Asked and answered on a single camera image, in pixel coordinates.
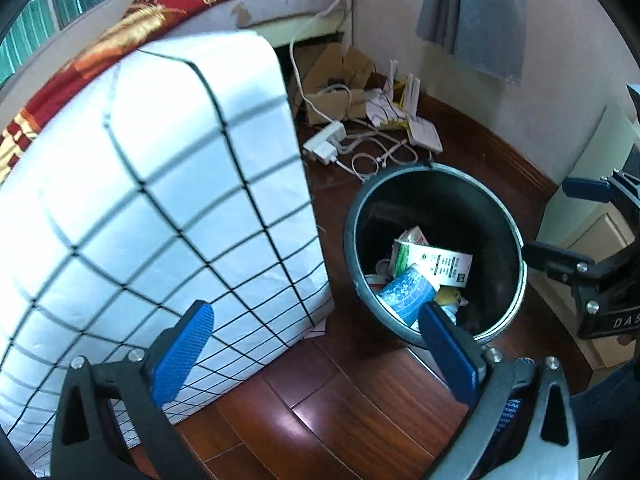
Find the white power strip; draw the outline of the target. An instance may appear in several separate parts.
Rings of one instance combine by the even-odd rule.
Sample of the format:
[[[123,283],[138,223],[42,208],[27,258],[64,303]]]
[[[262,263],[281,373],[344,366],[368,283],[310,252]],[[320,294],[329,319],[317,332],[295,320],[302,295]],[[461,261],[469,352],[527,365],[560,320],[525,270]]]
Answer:
[[[345,139],[344,125],[341,122],[330,122],[304,143],[303,154],[310,160],[329,165],[337,159],[338,149]]]

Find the yellow banana peel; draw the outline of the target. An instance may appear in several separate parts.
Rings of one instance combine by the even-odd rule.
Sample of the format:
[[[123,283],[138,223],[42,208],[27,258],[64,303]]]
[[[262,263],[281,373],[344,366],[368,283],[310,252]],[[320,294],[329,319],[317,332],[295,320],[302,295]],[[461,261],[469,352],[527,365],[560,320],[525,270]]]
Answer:
[[[459,309],[469,304],[469,301],[460,294],[459,289],[451,286],[442,286],[435,296],[435,302],[454,324],[457,324]]]

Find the white checkered tablecloth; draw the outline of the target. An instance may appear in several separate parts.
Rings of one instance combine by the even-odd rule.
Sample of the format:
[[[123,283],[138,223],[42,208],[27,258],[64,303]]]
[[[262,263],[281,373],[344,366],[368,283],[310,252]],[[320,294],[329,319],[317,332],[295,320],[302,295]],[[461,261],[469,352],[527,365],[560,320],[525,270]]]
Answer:
[[[215,324],[180,422],[323,324],[334,301],[276,52],[169,38],[78,93],[1,187],[1,426],[50,470],[73,360],[151,347],[195,301]]]

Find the brown cardboard box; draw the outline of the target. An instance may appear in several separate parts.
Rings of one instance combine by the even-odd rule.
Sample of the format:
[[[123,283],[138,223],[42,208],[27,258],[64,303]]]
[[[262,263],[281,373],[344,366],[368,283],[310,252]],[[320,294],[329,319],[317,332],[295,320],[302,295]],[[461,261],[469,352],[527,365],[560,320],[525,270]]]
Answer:
[[[372,73],[373,62],[364,53],[328,44],[302,81],[308,124],[366,118],[366,85]]]

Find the bed with white frame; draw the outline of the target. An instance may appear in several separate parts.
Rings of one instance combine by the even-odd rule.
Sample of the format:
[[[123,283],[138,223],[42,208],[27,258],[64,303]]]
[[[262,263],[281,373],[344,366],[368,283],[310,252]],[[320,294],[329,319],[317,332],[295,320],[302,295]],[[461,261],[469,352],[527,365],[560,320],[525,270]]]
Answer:
[[[171,29],[168,36],[182,37],[206,32],[258,29],[277,21],[309,18],[332,0],[231,0],[206,10]],[[65,62],[115,25],[132,0],[105,0],[75,18],[46,40],[17,67],[1,89],[1,125],[6,126],[27,101]]]

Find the black round trash bin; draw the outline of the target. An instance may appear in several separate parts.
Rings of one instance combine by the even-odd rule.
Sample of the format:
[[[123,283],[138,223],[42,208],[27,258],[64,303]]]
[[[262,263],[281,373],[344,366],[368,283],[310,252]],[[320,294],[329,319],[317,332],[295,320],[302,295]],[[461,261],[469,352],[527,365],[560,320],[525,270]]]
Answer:
[[[479,344],[500,336],[525,296],[527,266],[520,230],[502,201],[479,180],[431,162],[375,174],[346,216],[345,262],[361,301],[407,344],[423,347],[416,322],[383,306],[369,284],[424,266],[438,289],[462,299],[457,324]]]

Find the grey hanging cloth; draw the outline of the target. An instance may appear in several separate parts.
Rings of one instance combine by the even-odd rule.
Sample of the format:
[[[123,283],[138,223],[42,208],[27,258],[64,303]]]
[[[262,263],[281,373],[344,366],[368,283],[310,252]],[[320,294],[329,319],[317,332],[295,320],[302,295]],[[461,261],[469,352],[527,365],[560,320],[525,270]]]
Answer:
[[[416,36],[480,73],[520,84],[527,0],[423,0]]]

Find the blue patterned paper cup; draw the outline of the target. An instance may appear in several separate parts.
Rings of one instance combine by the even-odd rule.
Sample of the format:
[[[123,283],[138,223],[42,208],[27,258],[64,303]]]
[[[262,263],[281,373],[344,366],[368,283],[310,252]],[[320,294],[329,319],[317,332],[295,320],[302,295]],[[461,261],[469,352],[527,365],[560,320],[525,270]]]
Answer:
[[[427,275],[417,263],[385,285],[377,294],[378,302],[396,320],[411,327],[424,304],[433,301],[440,285]]]

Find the green white milk carton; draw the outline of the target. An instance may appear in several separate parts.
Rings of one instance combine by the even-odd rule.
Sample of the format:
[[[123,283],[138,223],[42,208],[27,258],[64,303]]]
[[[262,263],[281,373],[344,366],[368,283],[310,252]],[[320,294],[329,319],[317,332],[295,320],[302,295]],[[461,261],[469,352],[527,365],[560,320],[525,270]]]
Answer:
[[[420,228],[415,226],[394,240],[390,256],[390,275],[397,278],[413,263],[427,272],[440,286],[465,288],[473,257],[464,252],[437,248],[427,243]]]

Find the red yellow patterned blanket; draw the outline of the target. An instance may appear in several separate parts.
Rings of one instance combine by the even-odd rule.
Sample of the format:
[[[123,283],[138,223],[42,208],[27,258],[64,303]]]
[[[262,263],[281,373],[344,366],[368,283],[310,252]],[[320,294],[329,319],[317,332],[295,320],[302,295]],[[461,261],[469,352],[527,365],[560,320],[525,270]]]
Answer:
[[[43,127],[93,79],[126,55],[218,4],[230,0],[132,0],[122,18],[70,58],[16,113],[1,133],[6,179]]]

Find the white wifi router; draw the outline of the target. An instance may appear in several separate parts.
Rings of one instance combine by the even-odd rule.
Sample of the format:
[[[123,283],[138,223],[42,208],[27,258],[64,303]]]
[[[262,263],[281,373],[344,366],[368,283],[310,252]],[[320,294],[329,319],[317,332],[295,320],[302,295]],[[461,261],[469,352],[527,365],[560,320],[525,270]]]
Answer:
[[[435,125],[418,115],[420,79],[408,73],[404,81],[396,82],[397,74],[398,62],[390,60],[383,96],[395,116],[394,121],[406,128],[409,142],[413,146],[424,148],[432,155],[442,154],[444,149]]]

